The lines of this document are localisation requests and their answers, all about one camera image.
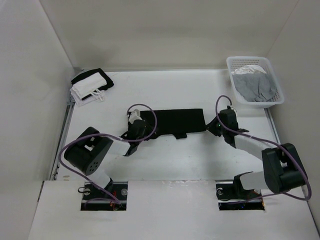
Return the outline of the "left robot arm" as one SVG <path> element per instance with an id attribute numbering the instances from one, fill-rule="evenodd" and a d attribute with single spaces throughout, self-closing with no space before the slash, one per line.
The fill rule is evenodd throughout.
<path id="1" fill-rule="evenodd" d="M 97 129 L 88 127 L 79 137 L 83 138 L 88 135 L 92 137 L 69 146 L 63 157 L 96 184 L 96 195 L 105 200 L 112 195 L 113 187 L 113 180 L 103 167 L 105 157 L 132 155 L 153 130 L 154 127 L 146 120 L 137 118 L 128 122 L 128 130 L 117 140 L 109 136 L 98 136 Z"/>

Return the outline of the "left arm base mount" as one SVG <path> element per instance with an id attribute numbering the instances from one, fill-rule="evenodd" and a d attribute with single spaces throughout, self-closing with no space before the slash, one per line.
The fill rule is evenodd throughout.
<path id="1" fill-rule="evenodd" d="M 120 204 L 114 202 L 114 199 L 108 194 L 95 188 L 90 183 L 86 182 L 84 186 L 78 188 L 78 193 L 81 194 L 81 211 L 126 211 L 128 198 L 128 182 L 114 182 L 108 191 L 116 197 Z"/>

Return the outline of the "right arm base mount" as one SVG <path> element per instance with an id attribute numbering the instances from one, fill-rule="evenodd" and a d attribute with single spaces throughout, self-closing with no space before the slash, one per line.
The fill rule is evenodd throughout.
<path id="1" fill-rule="evenodd" d="M 233 181 L 218 181 L 216 197 L 220 211 L 264 211 L 265 206 L 260 189 L 243 189 Z"/>

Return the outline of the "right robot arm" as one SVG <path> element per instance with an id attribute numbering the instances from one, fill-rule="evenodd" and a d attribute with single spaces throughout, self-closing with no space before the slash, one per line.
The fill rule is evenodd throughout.
<path id="1" fill-rule="evenodd" d="M 262 162 L 262 171 L 245 172 L 233 178 L 234 199 L 253 199 L 254 190 L 268 189 L 273 194 L 287 194 L 292 189 L 309 186 L 295 146 L 250 135 L 248 130 L 239 128 L 237 114 L 230 106 L 221 110 L 206 129 L 216 137 L 223 137 L 234 149 L 245 151 Z"/>

